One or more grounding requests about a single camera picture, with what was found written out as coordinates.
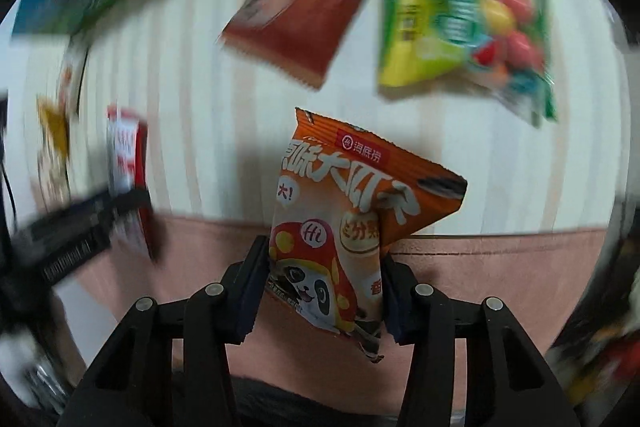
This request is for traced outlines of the green yellow candy bag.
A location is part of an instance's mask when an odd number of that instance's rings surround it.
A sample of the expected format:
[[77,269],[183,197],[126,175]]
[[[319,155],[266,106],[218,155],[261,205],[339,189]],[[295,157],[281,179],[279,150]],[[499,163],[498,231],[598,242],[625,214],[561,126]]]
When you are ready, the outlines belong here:
[[555,121],[549,0],[383,0],[378,85],[472,82],[533,126]]

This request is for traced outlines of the small white red snack packet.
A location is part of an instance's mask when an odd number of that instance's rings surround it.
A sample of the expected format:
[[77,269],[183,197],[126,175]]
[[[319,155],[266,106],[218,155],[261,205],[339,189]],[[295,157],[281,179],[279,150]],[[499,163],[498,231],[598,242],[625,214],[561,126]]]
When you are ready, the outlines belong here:
[[60,73],[58,74],[58,108],[67,118],[78,114],[82,78],[89,47],[85,41],[70,40],[63,54]]

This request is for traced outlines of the orange panda snack bag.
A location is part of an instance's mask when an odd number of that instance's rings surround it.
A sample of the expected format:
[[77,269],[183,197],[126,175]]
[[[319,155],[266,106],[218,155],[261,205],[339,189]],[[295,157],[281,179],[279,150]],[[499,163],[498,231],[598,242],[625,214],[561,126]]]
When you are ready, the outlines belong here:
[[297,109],[277,182],[268,291],[380,361],[382,258],[458,211],[467,187],[370,131]]

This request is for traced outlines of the golden crinkled snack bag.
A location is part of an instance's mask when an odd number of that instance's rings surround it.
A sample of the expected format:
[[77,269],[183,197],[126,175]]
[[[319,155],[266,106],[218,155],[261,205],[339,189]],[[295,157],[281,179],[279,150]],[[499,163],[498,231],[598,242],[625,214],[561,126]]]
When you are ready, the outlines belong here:
[[67,163],[70,158],[66,115],[48,98],[37,98],[42,142],[38,152],[38,183],[44,208],[55,210],[70,201]]

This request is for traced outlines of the white red spicy strip packet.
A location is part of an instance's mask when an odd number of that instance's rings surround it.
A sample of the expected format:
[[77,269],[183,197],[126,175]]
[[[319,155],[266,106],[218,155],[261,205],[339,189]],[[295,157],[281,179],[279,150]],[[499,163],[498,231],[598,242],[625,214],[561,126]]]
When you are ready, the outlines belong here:
[[[120,194],[133,188],[146,190],[148,124],[133,110],[115,104],[107,107],[106,118],[110,191]],[[127,212],[114,232],[130,251],[150,259],[156,257],[153,210],[150,207]]]

